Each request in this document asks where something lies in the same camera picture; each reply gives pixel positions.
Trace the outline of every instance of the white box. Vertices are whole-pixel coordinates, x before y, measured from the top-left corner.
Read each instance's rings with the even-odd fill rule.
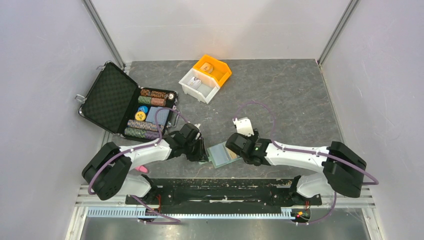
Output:
[[[197,89],[191,88],[188,84],[192,77],[201,80],[201,85]],[[178,82],[182,86],[182,91],[185,94],[195,97],[198,101],[208,104],[212,98],[217,94],[221,88],[213,77],[210,77],[200,71],[192,68],[187,74]]]

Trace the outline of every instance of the open case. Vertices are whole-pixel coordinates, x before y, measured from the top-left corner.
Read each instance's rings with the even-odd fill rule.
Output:
[[[164,106],[139,103],[138,98],[142,89],[166,93],[168,96],[172,94],[173,97],[166,98]],[[102,67],[88,94],[77,95],[75,99],[81,103],[78,113],[85,119],[125,139],[149,142],[152,139],[125,135],[128,121],[135,119],[140,106],[146,106],[147,113],[152,107],[176,110],[178,94],[171,90],[141,87],[113,62],[108,61]],[[169,111],[162,134],[165,134],[167,128],[175,126],[177,120],[177,114]]]

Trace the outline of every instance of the plastic container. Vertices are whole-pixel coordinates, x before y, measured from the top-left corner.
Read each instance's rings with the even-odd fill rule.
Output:
[[[209,63],[213,66],[213,71],[211,73],[200,70],[200,67],[204,63]],[[204,55],[179,81],[179,84],[181,84],[182,91],[185,94],[191,95],[198,101],[208,104],[231,74],[232,72],[225,62],[217,60],[209,55]],[[192,77],[201,80],[201,85],[197,89],[191,88],[188,85]]]

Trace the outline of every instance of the gray tabletop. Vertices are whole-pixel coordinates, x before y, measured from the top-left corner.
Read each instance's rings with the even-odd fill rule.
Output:
[[[257,101],[270,107],[276,116],[276,141],[301,146],[328,146],[341,137],[320,70],[313,59],[225,60],[232,76],[209,104],[183,93],[178,81],[196,61],[133,62],[129,76],[140,86],[174,90],[177,107],[193,124],[201,124],[205,147],[225,142],[235,133],[232,118],[243,103]],[[262,138],[269,138],[272,118],[259,105],[245,107],[239,118],[249,117]],[[176,130],[184,124],[178,122]],[[118,146],[136,145],[119,136]],[[306,169],[290,166],[254,166],[238,160],[214,168],[200,165],[185,156],[146,165],[151,178],[293,178],[309,175]]]

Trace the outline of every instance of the purple cable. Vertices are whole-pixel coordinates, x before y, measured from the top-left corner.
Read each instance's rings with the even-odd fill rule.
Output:
[[[144,222],[145,224],[151,224],[151,225],[174,225],[174,224],[180,224],[181,220],[167,216],[167,215],[163,215],[162,213],[159,213],[155,210],[153,210],[151,207],[149,207],[147,204],[145,204],[138,196],[135,195],[131,195],[131,197],[133,197],[135,200],[137,200],[137,202],[139,202],[141,205],[143,205],[146,209],[152,211],[154,214],[161,216],[163,218],[166,218],[168,220],[171,221],[159,221],[159,222],[155,222],[155,221],[146,221]]]
[[[169,107],[162,107],[161,109],[159,109],[158,111],[156,111],[156,113],[154,114],[154,123],[156,124],[156,128],[157,128],[157,131],[159,132],[159,139],[157,140],[157,142],[154,142],[154,143],[152,143],[152,144],[148,144],[148,145],[143,145],[143,146],[138,146],[138,147],[134,147],[133,148],[133,151],[136,151],[136,150],[139,150],[139,149],[145,149],[145,148],[148,148],[148,147],[153,147],[153,146],[155,146],[156,144],[158,144],[158,143],[160,143],[161,141],[162,141],[162,131],[161,131],[161,127],[159,126],[159,124],[158,124],[158,113],[160,112],[160,111],[162,111],[162,110],[170,110],[170,111],[172,111],[172,112],[174,112],[174,113],[176,113],[176,114],[178,114],[186,123],[188,122],[187,121],[187,119],[184,117],[184,116],[182,116],[177,110],[174,110],[174,109],[172,109],[172,108],[169,108]],[[93,178],[91,179],[91,181],[90,181],[90,183],[88,184],[88,194],[90,194],[90,195],[95,195],[96,193],[95,192],[93,192],[92,191],[92,188],[93,188],[93,184],[94,184],[94,182],[96,181],[96,179],[99,177],[99,175],[100,175],[100,173],[110,164],[110,163],[112,163],[114,160],[116,160],[117,158],[119,158],[120,156],[122,156],[122,155],[124,155],[124,154],[127,154],[127,153],[130,153],[131,152],[131,149],[128,149],[128,150],[125,150],[125,151],[121,151],[121,152],[119,152],[118,154],[116,154],[115,156],[113,156],[113,157],[111,157],[108,161],[106,161],[104,164],[103,164],[103,166],[101,166],[100,167],[100,169],[95,173],[95,175],[93,176]]]
[[[284,147],[284,148],[283,148],[283,147],[281,147],[280,145],[278,145],[278,144],[274,141],[274,136],[273,136],[273,135],[274,135],[274,131],[275,131],[275,126],[276,126],[276,118],[274,117],[274,115],[273,115],[273,113],[272,113],[271,109],[270,109],[268,106],[266,106],[265,104],[263,104],[263,103],[256,102],[256,101],[249,101],[249,102],[244,103],[243,105],[241,105],[241,106],[237,109],[237,111],[235,112],[235,115],[234,115],[234,117],[233,117],[232,119],[233,119],[233,120],[235,120],[235,119],[237,118],[237,115],[239,114],[239,112],[242,110],[242,108],[246,107],[247,105],[251,105],[251,104],[261,105],[261,106],[262,106],[262,107],[264,107],[266,110],[268,110],[269,115],[272,117],[272,129],[271,129],[271,132],[270,132],[270,138],[271,138],[271,142],[272,142],[272,144],[273,144],[276,148],[278,148],[278,149],[280,149],[280,150],[283,150],[283,151],[288,151],[288,152],[303,153],[303,154],[313,154],[313,155],[319,155],[319,156],[324,156],[324,157],[327,157],[327,158],[333,159],[333,160],[335,160],[335,161],[337,161],[337,162],[340,162],[340,163],[342,163],[342,164],[345,164],[345,165],[347,165],[347,166],[349,166],[349,167],[351,167],[351,168],[355,169],[356,171],[360,172],[361,174],[364,174],[365,176],[367,176],[368,178],[370,178],[370,179],[373,181],[373,182],[364,182],[364,183],[363,183],[364,185],[378,185],[378,184],[380,183],[380,182],[377,180],[377,178],[375,178],[374,176],[372,176],[371,174],[369,174],[369,173],[368,173],[368,172],[366,172],[365,170],[363,170],[363,169],[359,168],[358,166],[353,165],[352,163],[350,163],[350,162],[348,162],[348,161],[346,161],[346,160],[344,160],[344,159],[341,159],[340,157],[333,156],[333,155],[330,155],[330,154],[327,154],[327,153],[323,153],[323,152],[315,152],[315,151],[310,151],[310,150],[303,150],[303,149],[296,149],[296,148],[288,148],[288,147]],[[322,220],[326,219],[328,216],[330,216],[330,215],[331,215],[331,213],[333,212],[334,208],[336,207],[336,201],[337,201],[337,193],[336,193],[336,192],[334,192],[334,202],[332,203],[331,208],[330,208],[330,210],[328,211],[328,213],[327,213],[325,216],[323,216],[323,217],[321,217],[321,218],[319,218],[319,219],[317,219],[317,220],[314,220],[314,221],[311,221],[311,222],[308,222],[308,223],[304,223],[304,225],[309,225],[309,224],[318,223],[318,222],[320,222],[320,221],[322,221]]]

